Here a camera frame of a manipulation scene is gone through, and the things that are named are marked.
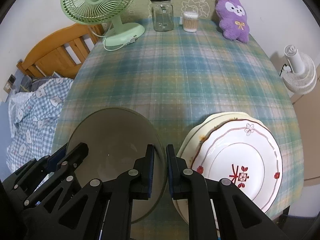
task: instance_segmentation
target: green fan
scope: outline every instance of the green fan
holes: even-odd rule
[[[95,25],[111,20],[113,28],[103,36],[104,46],[127,45],[141,36],[145,29],[138,23],[122,24],[120,14],[133,0],[61,0],[64,13],[73,21]]]

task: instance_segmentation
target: table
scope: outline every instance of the table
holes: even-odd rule
[[[162,144],[177,153],[188,132],[211,114],[243,111],[261,120],[279,144],[283,179],[267,215],[273,217],[300,197],[303,150],[298,122],[285,86],[267,55],[248,44],[226,40],[215,23],[200,20],[196,33],[175,29],[145,33],[120,50],[98,42],[81,67],[64,103],[53,152],[64,145],[89,114],[110,106],[133,109],[157,129]],[[135,239],[188,239],[188,225],[168,190],[156,209],[132,225]]]

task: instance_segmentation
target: wooden headboard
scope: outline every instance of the wooden headboard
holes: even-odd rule
[[[91,25],[90,28],[100,36],[104,33],[102,25]],[[87,25],[74,24],[58,30],[34,46],[26,59],[19,62],[17,67],[24,74],[38,78],[50,76],[54,71],[64,77],[75,78],[90,52],[83,39],[86,34],[89,35],[93,44],[99,40]],[[81,64],[76,64],[67,52],[64,47],[67,43]]]

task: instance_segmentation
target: fan base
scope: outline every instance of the fan base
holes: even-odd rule
[[[121,26],[121,33],[116,33],[116,29],[112,28],[105,35],[108,37],[103,38],[103,42],[105,46],[119,46],[129,42],[132,37],[138,38],[140,37],[145,29],[142,25],[138,23],[126,23]]]

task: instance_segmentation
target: purple plush toy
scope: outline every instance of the purple plush toy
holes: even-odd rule
[[[226,39],[239,40],[243,43],[249,41],[247,13],[239,0],[218,0],[216,12],[220,18],[219,26]]]

